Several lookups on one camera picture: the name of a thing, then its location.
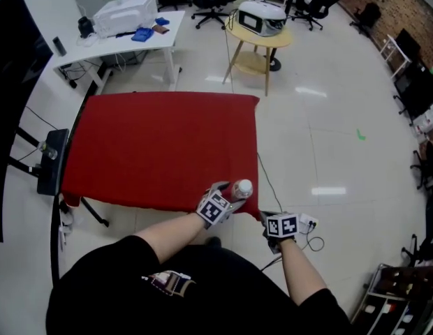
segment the power strip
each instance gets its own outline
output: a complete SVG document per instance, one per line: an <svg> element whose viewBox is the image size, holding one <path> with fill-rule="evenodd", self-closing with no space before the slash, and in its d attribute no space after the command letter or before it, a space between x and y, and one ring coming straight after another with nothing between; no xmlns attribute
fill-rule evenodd
<svg viewBox="0 0 433 335"><path fill-rule="evenodd" d="M319 220L317 218L308 216L307 214L300 214L299 222L303 225L309 227L309 223L311 222L311 228L314 229L319 224Z"/></svg>

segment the printer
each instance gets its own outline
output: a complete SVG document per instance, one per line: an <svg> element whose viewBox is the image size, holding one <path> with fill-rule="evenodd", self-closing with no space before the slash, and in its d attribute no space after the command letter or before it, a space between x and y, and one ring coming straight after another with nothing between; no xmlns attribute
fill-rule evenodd
<svg viewBox="0 0 433 335"><path fill-rule="evenodd" d="M139 27L153 27L158 13L156 0L110 1L93 17L96 33L101 38L131 32Z"/></svg>
<svg viewBox="0 0 433 335"><path fill-rule="evenodd" d="M286 14L278 6L260 1L245 1L237 13L238 23L260 36L280 33L286 22Z"/></svg>

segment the electrical outlet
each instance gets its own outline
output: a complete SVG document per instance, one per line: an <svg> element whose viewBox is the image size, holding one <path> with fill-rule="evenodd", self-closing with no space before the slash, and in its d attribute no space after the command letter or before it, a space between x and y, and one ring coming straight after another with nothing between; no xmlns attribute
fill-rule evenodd
<svg viewBox="0 0 433 335"><path fill-rule="evenodd" d="M316 226L319 224L319 220L317 218L308 216L307 214L300 214L299 222L306 226L309 226L309 223L312 222L312 224L315 225L313 226L314 228L316 228Z"/></svg>

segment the white desk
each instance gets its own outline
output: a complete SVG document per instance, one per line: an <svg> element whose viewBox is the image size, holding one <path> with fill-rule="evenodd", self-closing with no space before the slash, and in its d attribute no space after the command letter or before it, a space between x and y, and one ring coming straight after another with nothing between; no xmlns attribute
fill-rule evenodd
<svg viewBox="0 0 433 335"><path fill-rule="evenodd" d="M384 44L384 47L381 49L381 51L379 53L383 54L384 50L386 49L387 46L389 46L389 43L392 43L393 45L393 49L392 51L390 51L390 54L388 54L388 56L386 57L385 61L387 62L389 60L389 58L391 58L391 56L393 55L393 52L395 52L395 50L398 50L399 53L403 56L404 58L404 62L401 64L400 67L398 67L398 69L395 71L395 73L392 75L392 78L394 78L394 76L396 76L398 74L398 72L401 71L401 69L403 69L407 64L411 63L410 58L408 58L404 52L402 51L401 48L399 48L399 45L397 44L397 41L395 41L395 39L391 36L391 35L387 35L387 41Z"/></svg>
<svg viewBox="0 0 433 335"><path fill-rule="evenodd" d="M146 42L133 41L131 40L132 36L123 36L120 38L109 37L104 39L99 38L91 46L85 47L77 44L77 38L73 39L64 45L67 53L63 57L57 57L54 61L54 68L58 69L58 67L65 66L66 64L73 64L74 62L107 56L109 54L143 50L163 50L164 57L166 58L168 79L170 82L169 90L174 91L176 90L180 67L173 63L172 47L175 44L176 35L184 14L184 11L158 13L158 17L163 17L170 21L170 24L166 25L169 32L164 35L155 32ZM97 84L97 94L100 94L110 76L110 69L106 70L103 78L100 78L93 68L88 68L88 73L92 77L92 80Z"/></svg>

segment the bottle cap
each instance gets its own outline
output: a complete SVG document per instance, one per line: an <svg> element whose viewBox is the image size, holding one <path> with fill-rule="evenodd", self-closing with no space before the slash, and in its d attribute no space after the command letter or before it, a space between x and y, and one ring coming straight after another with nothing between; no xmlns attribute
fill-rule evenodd
<svg viewBox="0 0 433 335"><path fill-rule="evenodd" d="M242 192L242 193L250 193L252 190L252 183L250 180L248 179L244 179L242 181L239 182L238 184L238 189Z"/></svg>

